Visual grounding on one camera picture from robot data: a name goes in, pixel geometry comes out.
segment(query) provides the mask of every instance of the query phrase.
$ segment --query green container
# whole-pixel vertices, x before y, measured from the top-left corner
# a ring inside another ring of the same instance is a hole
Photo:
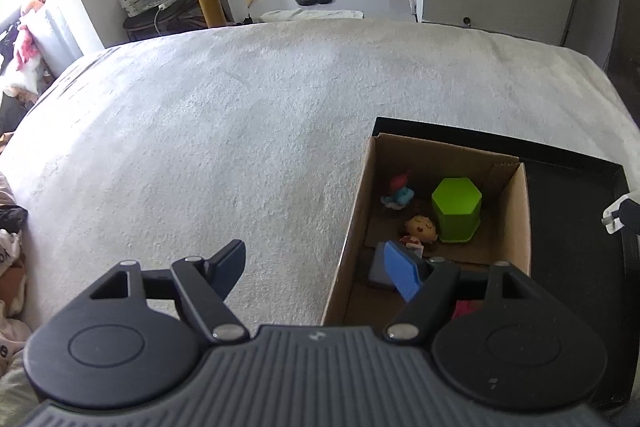
[[[480,225],[482,194],[469,178],[444,178],[431,195],[443,243],[467,243]]]

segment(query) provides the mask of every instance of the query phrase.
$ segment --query metal screw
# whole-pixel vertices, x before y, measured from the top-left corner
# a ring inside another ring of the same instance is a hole
[[[399,323],[386,328],[386,334],[396,341],[410,341],[418,336],[420,330],[413,324]]]
[[[220,324],[213,328],[213,338],[220,342],[235,342],[244,337],[245,329],[238,324]]]

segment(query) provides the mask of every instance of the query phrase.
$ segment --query black tray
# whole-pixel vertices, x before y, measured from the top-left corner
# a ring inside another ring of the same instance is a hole
[[[480,131],[376,118],[380,133],[517,156],[525,164],[531,219],[531,277],[556,296],[607,346],[609,360],[591,403],[628,402],[640,340],[638,236],[609,235],[602,211],[629,192],[622,166],[540,143]]]

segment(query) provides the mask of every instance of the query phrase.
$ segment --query bedspread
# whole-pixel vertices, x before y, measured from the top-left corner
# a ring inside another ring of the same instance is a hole
[[[167,36],[83,57],[0,156],[36,327],[122,259],[248,249],[228,305],[249,327],[316,323],[375,117],[461,126],[622,163],[640,133],[586,58],[508,36],[368,20]]]

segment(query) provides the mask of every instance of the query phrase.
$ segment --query ribbed gray surface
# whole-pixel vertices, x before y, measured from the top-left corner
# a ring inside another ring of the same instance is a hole
[[[585,406],[542,416],[494,412],[444,386],[420,350],[370,328],[263,327],[213,349],[202,369],[157,403],[84,416],[44,405],[29,427],[603,426]]]

